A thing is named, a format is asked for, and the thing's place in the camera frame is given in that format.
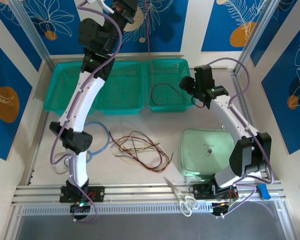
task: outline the scissor handle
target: scissor handle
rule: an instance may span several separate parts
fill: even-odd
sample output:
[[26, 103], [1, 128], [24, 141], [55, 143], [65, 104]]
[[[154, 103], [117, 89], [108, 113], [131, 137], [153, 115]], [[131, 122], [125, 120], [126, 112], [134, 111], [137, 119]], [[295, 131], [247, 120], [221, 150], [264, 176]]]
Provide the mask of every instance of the scissor handle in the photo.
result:
[[177, 195], [179, 201], [179, 207], [183, 215], [186, 217], [190, 217], [192, 214], [192, 210], [196, 210], [199, 208], [198, 201], [192, 196], [185, 196], [183, 193]]

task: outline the scissors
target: scissors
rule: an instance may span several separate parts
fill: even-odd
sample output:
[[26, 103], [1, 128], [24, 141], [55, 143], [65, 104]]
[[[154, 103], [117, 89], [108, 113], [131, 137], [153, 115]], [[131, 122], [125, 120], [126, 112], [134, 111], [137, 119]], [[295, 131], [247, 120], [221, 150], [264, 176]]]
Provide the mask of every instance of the scissors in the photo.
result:
[[166, 181], [166, 184], [168, 184], [168, 186], [172, 189], [172, 192], [178, 199], [180, 210], [181, 210], [182, 214], [185, 215], [186, 217], [190, 217], [192, 214], [192, 210], [196, 210], [199, 208], [198, 201], [192, 196], [183, 194], [168, 179], [166, 179], [165, 177], [163, 177], [163, 178]]

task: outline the wire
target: wire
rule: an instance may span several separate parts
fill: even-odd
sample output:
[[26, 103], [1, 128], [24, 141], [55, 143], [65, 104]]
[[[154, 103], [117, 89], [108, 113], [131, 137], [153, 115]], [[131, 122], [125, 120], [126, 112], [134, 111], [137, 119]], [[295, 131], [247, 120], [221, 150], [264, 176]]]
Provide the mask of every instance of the wire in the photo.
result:
[[271, 167], [271, 164], [270, 164], [270, 161], [269, 161], [269, 158], [264, 150], [264, 148], [262, 147], [261, 143], [259, 142], [259, 140], [256, 138], [256, 136], [252, 133], [252, 131], [250, 130], [250, 128], [248, 127], [248, 125], [245, 123], [245, 121], [240, 117], [240, 115], [234, 110], [233, 108], [233, 100], [235, 98], [238, 98], [239, 96], [242, 96], [249, 88], [250, 86], [250, 83], [251, 83], [251, 79], [250, 79], [250, 74], [249, 74], [249, 71], [247, 69], [247, 67], [240, 61], [234, 59], [234, 58], [231, 58], [231, 57], [222, 57], [222, 58], [219, 58], [219, 59], [216, 59], [210, 63], [208, 63], [207, 65], [211, 65], [211, 64], [214, 64], [216, 62], [219, 62], [219, 61], [223, 61], [223, 60], [230, 60], [230, 61], [234, 61], [236, 62], [237, 64], [241, 65], [246, 73], [246, 76], [247, 76], [247, 84], [246, 84], [246, 87], [244, 88], [243, 91], [239, 92], [238, 94], [232, 96], [229, 100], [229, 103], [228, 103], [228, 106], [229, 106], [229, 109], [232, 111], [232, 113], [236, 116], [236, 118], [241, 122], [241, 124], [245, 127], [246, 131], [252, 136], [253, 140], [255, 141], [255, 143], [257, 144], [257, 146], [259, 147], [261, 153], [262, 153], [262, 156], [264, 157], [265, 159], [265, 162], [266, 162], [266, 165], [267, 167], [269, 168], [269, 173], [270, 173], [270, 181], [267, 181], [267, 180], [264, 180], [260, 177], [257, 177], [257, 176], [253, 176], [253, 175], [245, 175], [241, 178], [239, 178], [237, 181], [235, 181], [233, 184], [237, 184], [238, 186], [246, 186], [246, 187], [251, 187], [253, 188], [253, 191], [252, 193], [246, 197], [242, 202], [240, 202], [237, 206], [235, 206], [233, 209], [231, 209], [230, 211], [228, 211], [227, 213], [223, 214], [222, 217], [225, 217], [226, 215], [230, 214], [232, 211], [234, 211], [235, 209], [237, 209], [238, 207], [240, 207], [244, 202], [246, 202], [253, 194], [255, 194], [255, 192], [257, 191], [257, 188], [256, 186], [254, 185], [249, 185], [249, 184], [242, 184], [242, 183], [239, 183], [240, 181], [242, 181], [243, 179], [245, 178], [253, 178], [253, 179], [256, 179], [256, 180], [259, 180], [263, 183], [266, 183], [266, 184], [273, 184], [274, 183], [274, 172], [273, 172], [273, 169]]
[[233, 191], [233, 190], [229, 190], [228, 192], [230, 192], [230, 193], [233, 193], [237, 198], [239, 198], [239, 195], [238, 195], [238, 193], [236, 193], [235, 191]]
[[185, 98], [183, 95], [182, 95], [182, 93], [181, 92], [179, 92], [177, 89], [175, 89], [175, 87], [174, 86], [172, 86], [170, 83], [167, 83], [167, 82], [160, 82], [160, 83], [157, 83], [156, 85], [154, 85], [153, 86], [153, 88], [151, 89], [151, 92], [150, 92], [150, 97], [151, 97], [151, 100], [152, 100], [152, 102], [156, 105], [156, 106], [158, 106], [158, 104], [155, 102], [155, 100], [154, 100], [154, 98], [153, 98], [153, 91], [154, 91], [154, 89], [155, 89], [155, 87], [157, 87], [157, 86], [159, 86], [159, 85], [168, 85], [168, 86], [170, 86], [173, 90], [175, 90], [183, 99], [185, 99], [185, 100], [187, 100], [187, 98]]
[[198, 108], [200, 108], [200, 109], [203, 109], [203, 108], [206, 106], [204, 102], [203, 102], [203, 105], [202, 105], [202, 106], [197, 105], [197, 104], [194, 102], [194, 96], [192, 96], [191, 102], [192, 102], [193, 105], [195, 105], [196, 107], [198, 107]]
[[[116, 23], [116, 21], [114, 21], [110, 16], [104, 14], [103, 12], [100, 12], [100, 11], [97, 11], [97, 10], [94, 10], [94, 9], [91, 9], [91, 8], [88, 8], [88, 7], [83, 7], [84, 5], [86, 5], [88, 3], [87, 0], [84, 0], [82, 3], [80, 3], [77, 8], [79, 10], [83, 10], [83, 11], [88, 11], [88, 12], [92, 12], [92, 13], [95, 13], [95, 14], [98, 14], [102, 17], [104, 17], [105, 19], [107, 19], [108, 21], [110, 21], [117, 33], [118, 33], [118, 37], [119, 37], [119, 42], [118, 42], [118, 47], [116, 48], [116, 50], [114, 51], [113, 55], [110, 56], [104, 63], [102, 63], [99, 67], [97, 67], [88, 77], [87, 79], [84, 81], [84, 83], [81, 85], [79, 91], [76, 93], [74, 99], [73, 99], [73, 102], [69, 108], [69, 111], [66, 115], [66, 120], [64, 121], [59, 133], [57, 134], [56, 138], [55, 138], [55, 141], [52, 145], [52, 149], [51, 149], [51, 153], [50, 153], [50, 163], [52, 165], [56, 165], [58, 162], [60, 162], [62, 159], [59, 159], [57, 160], [56, 162], [54, 162], [54, 154], [55, 154], [55, 150], [56, 150], [56, 146], [57, 146], [57, 142], [58, 140], [60, 139], [63, 131], [65, 130], [68, 122], [70, 121], [69, 119], [71, 118], [71, 115], [73, 113], [73, 110], [75, 108], [75, 106], [77, 106], [77, 103], [79, 101], [79, 98], [82, 94], [82, 92], [85, 90], [86, 86], [88, 84], [90, 84], [91, 80], [94, 78], [94, 75], [100, 71], [103, 67], [105, 67], [107, 64], [109, 64], [115, 57], [116, 55], [118, 54], [120, 48], [121, 48], [121, 45], [122, 45], [122, 33], [121, 33], [121, 30], [120, 30], [120, 27], [118, 26], [118, 24]], [[74, 219], [74, 221], [78, 222], [78, 223], [92, 223], [94, 222], [96, 219], [97, 219], [97, 206], [95, 205], [95, 203], [90, 199], [90, 197], [81, 189], [81, 187], [77, 184], [76, 180], [75, 180], [75, 177], [74, 177], [74, 171], [73, 171], [73, 168], [69, 168], [69, 172], [70, 172], [70, 175], [72, 176], [72, 180], [74, 182], [74, 184], [76, 185], [76, 187], [79, 189], [79, 191], [86, 197], [86, 199], [89, 200], [89, 202], [92, 204], [92, 206], [94, 207], [95, 209], [95, 216], [92, 220], [89, 220], [89, 221], [82, 221], [82, 220], [77, 220], [77, 219]]]
[[101, 127], [103, 127], [103, 129], [105, 130], [106, 134], [107, 134], [107, 141], [105, 143], [105, 145], [99, 149], [98, 151], [94, 151], [94, 152], [91, 152], [91, 151], [87, 151], [87, 153], [89, 154], [89, 158], [86, 160], [86, 163], [89, 163], [93, 156], [103, 152], [109, 145], [109, 142], [110, 142], [110, 134], [109, 134], [109, 130], [107, 129], [107, 127], [105, 125], [103, 125], [101, 122], [98, 122], [98, 121], [91, 121], [91, 122], [88, 122], [84, 125], [84, 127], [87, 127], [87, 126], [90, 126], [90, 125], [93, 125], [93, 124], [97, 124], [97, 125], [100, 125]]
[[[143, 139], [141, 137], [138, 136], [133, 136], [132, 134], [137, 133], [142, 135], [143, 137], [145, 137], [146, 139]], [[112, 139], [112, 143], [113, 145], [111, 147], [113, 147], [114, 145], [118, 146], [118, 149], [120, 152], [122, 153], [126, 153], [127, 155], [115, 155], [118, 158], [130, 158], [134, 161], [137, 161], [138, 163], [140, 163], [144, 168], [156, 172], [156, 173], [161, 173], [162, 171], [164, 171], [168, 165], [171, 163], [172, 158], [173, 158], [173, 153], [171, 155], [171, 157], [169, 157], [158, 145], [159, 143], [154, 143], [148, 136], [146, 136], [145, 134], [143, 134], [142, 132], [139, 131], [132, 131], [129, 135], [123, 136], [119, 139], [114, 139], [110, 133], [110, 137]], [[133, 144], [133, 148], [126, 148], [123, 146], [124, 143], [126, 143], [128, 140], [132, 141]], [[143, 147], [136, 147], [135, 145], [135, 140], [139, 141], [139, 142], [144, 142], [145, 145]], [[147, 149], [151, 149], [151, 150], [155, 150], [158, 152], [159, 157], [160, 157], [160, 162], [156, 165], [156, 166], [148, 166], [146, 165], [144, 162], [142, 162], [139, 157], [138, 157], [138, 152], [142, 152], [144, 150]], [[164, 159], [165, 158], [165, 166], [161, 167], [160, 166], [163, 164]]]
[[228, 191], [228, 193], [229, 193], [229, 203], [230, 203], [230, 202], [231, 202], [231, 199], [232, 199], [230, 190]]
[[[148, 55], [149, 55], [149, 64], [150, 64], [150, 69], [151, 69], [151, 85], [154, 84], [155, 77], [154, 77], [154, 66], [152, 64], [152, 57], [151, 57], [151, 51], [150, 51], [150, 16], [149, 16], [149, 8], [147, 4], [147, 0], [143, 0], [144, 6], [145, 6], [145, 11], [146, 11], [146, 41], [147, 41], [147, 47], [148, 47]], [[148, 105], [150, 104], [150, 95], [148, 96]]]

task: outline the light green tray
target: light green tray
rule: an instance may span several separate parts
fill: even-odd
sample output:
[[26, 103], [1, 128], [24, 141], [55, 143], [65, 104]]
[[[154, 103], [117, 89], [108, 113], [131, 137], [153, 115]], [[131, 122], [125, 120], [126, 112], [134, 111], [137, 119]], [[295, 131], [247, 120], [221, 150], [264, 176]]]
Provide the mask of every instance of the light green tray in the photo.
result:
[[186, 129], [181, 138], [180, 172], [207, 180], [229, 165], [234, 149], [229, 132], [217, 129]]

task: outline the teal basket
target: teal basket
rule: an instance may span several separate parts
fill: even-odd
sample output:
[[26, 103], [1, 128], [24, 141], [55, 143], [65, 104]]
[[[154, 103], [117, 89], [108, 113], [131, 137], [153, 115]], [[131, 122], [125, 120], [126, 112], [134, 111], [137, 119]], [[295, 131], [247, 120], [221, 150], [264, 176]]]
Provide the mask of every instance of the teal basket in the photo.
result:
[[[186, 91], [179, 88], [183, 77], [190, 76], [190, 70], [187, 60], [185, 59], [153, 59], [151, 61], [152, 70], [149, 61], [145, 62], [146, 74], [146, 92], [148, 106], [153, 112], [183, 112], [193, 106], [191, 96]], [[180, 96], [171, 86], [159, 83], [168, 83], [178, 90], [185, 99]]]
[[43, 108], [62, 115], [79, 81], [81, 61], [62, 62], [55, 66]]
[[139, 61], [115, 61], [93, 108], [106, 115], [138, 114], [145, 106], [144, 66]]

